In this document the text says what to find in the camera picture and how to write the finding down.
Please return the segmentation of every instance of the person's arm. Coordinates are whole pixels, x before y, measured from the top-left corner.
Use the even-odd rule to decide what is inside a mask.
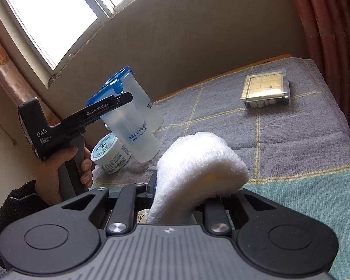
[[[76,148],[59,150],[48,160],[42,162],[36,172],[36,180],[10,192],[3,206],[0,207],[0,234],[12,222],[62,201],[57,170],[63,163],[72,159],[76,153]],[[90,155],[90,151],[85,148],[85,160],[81,164],[84,173],[80,181],[86,188],[92,186],[94,164],[90,160]],[[1,258],[0,266],[5,268]]]

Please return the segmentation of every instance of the rolled white towel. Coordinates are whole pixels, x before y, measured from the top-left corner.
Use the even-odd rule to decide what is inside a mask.
[[[245,163],[222,138],[196,133],[177,139],[157,163],[157,188],[146,223],[188,224],[194,207],[234,194],[249,178]]]

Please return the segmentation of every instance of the clear plastic box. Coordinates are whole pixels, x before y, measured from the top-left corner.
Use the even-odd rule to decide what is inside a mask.
[[[285,69],[246,76],[240,100],[245,109],[290,104]]]

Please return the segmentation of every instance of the hand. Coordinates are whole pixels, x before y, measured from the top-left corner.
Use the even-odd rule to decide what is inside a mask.
[[[54,153],[48,160],[41,163],[36,172],[35,191],[45,203],[54,205],[62,202],[57,170],[63,163],[71,160],[76,154],[76,147],[63,148]],[[80,165],[84,173],[80,177],[80,181],[86,188],[92,186],[92,170],[95,168],[95,165],[90,160],[90,156],[90,151],[84,148],[85,159]]]

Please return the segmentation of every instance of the triangular cutout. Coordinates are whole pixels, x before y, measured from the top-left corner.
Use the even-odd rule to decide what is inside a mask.
[[[276,209],[272,205],[252,196],[245,194],[246,200],[250,203],[250,205],[255,209],[255,210],[270,210],[270,209]]]
[[[95,195],[87,195],[83,198],[75,200],[69,204],[63,206],[63,209],[71,209],[71,210],[83,210],[87,207],[87,205],[92,201]]]

